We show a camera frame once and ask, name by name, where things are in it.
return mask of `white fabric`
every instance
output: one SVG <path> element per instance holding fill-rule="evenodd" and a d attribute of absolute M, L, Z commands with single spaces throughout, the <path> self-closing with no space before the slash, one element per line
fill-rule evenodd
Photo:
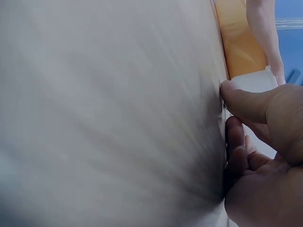
<path fill-rule="evenodd" d="M 210 0 L 0 1 L 1 226 L 214 226 L 225 77 Z"/>

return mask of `skin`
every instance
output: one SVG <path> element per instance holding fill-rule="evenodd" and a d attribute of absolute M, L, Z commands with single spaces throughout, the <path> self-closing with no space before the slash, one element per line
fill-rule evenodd
<path fill-rule="evenodd" d="M 221 84 L 234 115 L 226 122 L 228 165 L 225 209 L 240 227 L 299 227 L 303 214 L 303 87 L 282 85 L 264 93 Z M 277 151 L 260 154 L 242 123 Z"/>
<path fill-rule="evenodd" d="M 280 86 L 285 84 L 285 78 L 276 31 L 275 3 L 276 0 L 247 0 L 246 17 L 253 35 L 266 54 L 267 64 Z"/>

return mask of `gray fabric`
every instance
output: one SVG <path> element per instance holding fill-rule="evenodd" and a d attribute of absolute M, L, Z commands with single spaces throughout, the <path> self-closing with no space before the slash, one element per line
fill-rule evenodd
<path fill-rule="evenodd" d="M 213 226 L 224 78 L 211 1 L 2 0 L 1 226 Z"/>

